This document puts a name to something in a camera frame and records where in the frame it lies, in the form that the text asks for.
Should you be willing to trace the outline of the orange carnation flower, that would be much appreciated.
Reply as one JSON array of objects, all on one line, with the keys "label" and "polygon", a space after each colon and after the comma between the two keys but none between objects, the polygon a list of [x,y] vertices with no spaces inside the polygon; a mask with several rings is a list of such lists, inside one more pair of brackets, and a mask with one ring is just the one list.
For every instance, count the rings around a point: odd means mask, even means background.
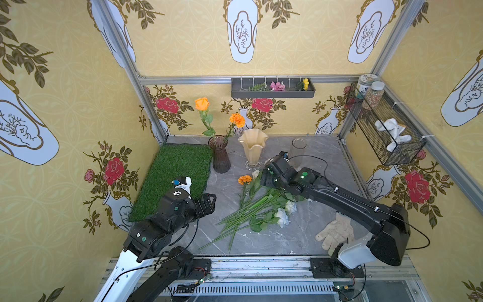
[{"label": "orange carnation flower", "polygon": [[246,184],[249,184],[252,182],[252,176],[250,175],[245,175],[245,176],[241,176],[239,177],[238,179],[238,183],[242,186],[245,186]]}]

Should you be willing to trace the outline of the orange marigold flower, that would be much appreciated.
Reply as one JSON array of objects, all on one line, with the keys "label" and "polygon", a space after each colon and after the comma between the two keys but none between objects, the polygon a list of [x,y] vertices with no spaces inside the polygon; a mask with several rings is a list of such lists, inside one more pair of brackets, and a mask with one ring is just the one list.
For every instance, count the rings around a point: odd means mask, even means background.
[{"label": "orange marigold flower", "polygon": [[224,141],[228,142],[228,139],[235,134],[235,128],[243,128],[245,126],[245,118],[240,113],[233,113],[230,116],[230,126],[226,132]]}]

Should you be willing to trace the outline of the orange rose flower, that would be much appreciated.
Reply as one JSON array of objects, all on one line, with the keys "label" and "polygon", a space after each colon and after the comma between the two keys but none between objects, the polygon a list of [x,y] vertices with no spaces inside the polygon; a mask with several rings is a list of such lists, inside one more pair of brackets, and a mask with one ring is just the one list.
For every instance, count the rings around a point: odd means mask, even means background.
[{"label": "orange rose flower", "polygon": [[203,132],[203,135],[210,138],[214,137],[216,135],[216,130],[212,126],[214,117],[209,111],[210,102],[207,98],[200,98],[195,101],[195,105],[199,112],[201,121],[206,128]]}]

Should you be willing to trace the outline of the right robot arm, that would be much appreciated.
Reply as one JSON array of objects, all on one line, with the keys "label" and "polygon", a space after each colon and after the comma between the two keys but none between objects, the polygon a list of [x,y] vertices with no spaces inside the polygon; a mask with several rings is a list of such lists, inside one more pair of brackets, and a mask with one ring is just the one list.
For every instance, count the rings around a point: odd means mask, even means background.
[{"label": "right robot arm", "polygon": [[369,234],[335,249],[335,262],[348,269],[379,260],[400,266],[411,231],[407,211],[398,204],[378,204],[335,184],[324,174],[290,165],[288,153],[281,151],[269,159],[260,183],[293,196],[327,205],[365,227]]}]

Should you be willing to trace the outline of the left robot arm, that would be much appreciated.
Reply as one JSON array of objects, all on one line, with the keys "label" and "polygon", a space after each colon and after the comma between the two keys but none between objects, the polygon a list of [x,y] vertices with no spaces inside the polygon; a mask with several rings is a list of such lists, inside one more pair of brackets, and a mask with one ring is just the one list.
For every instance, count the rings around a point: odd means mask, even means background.
[{"label": "left robot arm", "polygon": [[135,223],[128,232],[113,272],[96,301],[154,301],[175,280],[189,275],[194,256],[186,248],[172,248],[166,260],[143,284],[139,279],[155,258],[183,227],[215,211],[216,195],[204,193],[193,199],[183,187],[168,190],[160,199],[156,214]]}]

